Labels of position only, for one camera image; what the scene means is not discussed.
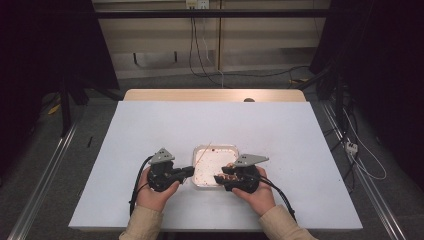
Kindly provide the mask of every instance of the beige sleeve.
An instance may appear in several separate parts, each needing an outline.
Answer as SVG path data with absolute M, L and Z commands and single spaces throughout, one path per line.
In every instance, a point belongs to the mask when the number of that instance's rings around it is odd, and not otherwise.
M 308 230 L 300 228 L 282 205 L 271 208 L 259 219 L 259 223 L 271 240 L 316 239 Z
M 160 232 L 163 214 L 148 208 L 136 206 L 127 229 L 120 240 L 155 240 Z

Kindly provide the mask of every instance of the finger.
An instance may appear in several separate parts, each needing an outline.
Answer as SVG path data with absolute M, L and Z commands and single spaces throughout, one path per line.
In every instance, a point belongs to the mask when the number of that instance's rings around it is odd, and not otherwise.
M 243 199 L 243 200 L 245 200 L 245 201 L 248 201 L 248 199 L 249 199 L 249 197 L 250 197 L 250 194 L 249 193 L 247 193 L 247 192 L 245 192 L 245 191 L 243 191 L 243 190 L 241 190 L 241 189 L 238 189 L 238 188 L 233 188 L 232 190 L 231 190 L 237 197 L 239 197 L 239 198 L 241 198 L 241 199 Z

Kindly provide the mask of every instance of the hand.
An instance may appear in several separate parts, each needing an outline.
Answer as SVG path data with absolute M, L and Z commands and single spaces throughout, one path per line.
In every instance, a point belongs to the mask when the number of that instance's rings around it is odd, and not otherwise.
M 141 187 L 147 183 L 147 174 L 150 171 L 150 167 L 144 169 L 141 174 L 138 187 Z M 137 205 L 145 208 L 149 208 L 158 212 L 162 212 L 165 208 L 166 201 L 177 191 L 180 186 L 180 182 L 175 181 L 168 189 L 163 192 L 155 192 L 149 187 L 149 184 L 145 185 L 137 196 Z
M 266 172 L 261 167 L 256 167 L 261 176 L 266 177 Z M 239 198 L 249 203 L 250 207 L 259 216 L 262 217 L 268 210 L 275 207 L 274 195 L 272 195 L 272 189 L 269 185 L 263 182 L 259 182 L 259 187 L 252 194 L 247 193 L 238 188 L 233 188 L 232 192 Z

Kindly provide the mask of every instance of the table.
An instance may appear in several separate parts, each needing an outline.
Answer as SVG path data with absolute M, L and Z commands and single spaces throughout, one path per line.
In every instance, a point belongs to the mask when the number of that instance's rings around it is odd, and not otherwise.
M 240 102 L 245 98 L 257 102 Z M 176 157 L 174 167 L 185 167 L 196 145 L 210 142 L 268 156 L 270 161 L 258 165 L 285 192 L 302 227 L 362 228 L 302 92 L 250 89 L 128 91 L 69 226 L 123 230 L 142 161 L 166 147 Z M 278 193 L 274 197 L 282 203 Z M 168 201 L 164 214 L 163 231 L 261 231 L 244 201 L 222 189 L 199 190 L 191 180 Z

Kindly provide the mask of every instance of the white table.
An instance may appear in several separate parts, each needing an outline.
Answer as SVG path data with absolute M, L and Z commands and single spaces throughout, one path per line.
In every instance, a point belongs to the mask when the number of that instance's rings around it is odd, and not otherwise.
M 120 102 L 69 226 L 123 230 L 141 163 L 166 147 L 174 167 L 185 167 L 194 148 L 210 142 L 268 156 L 258 165 L 286 194 L 302 227 L 362 228 L 308 102 L 216 101 Z M 284 205 L 278 193 L 274 197 Z M 163 231 L 261 231 L 244 201 L 223 189 L 199 190 L 190 179 L 164 214 Z

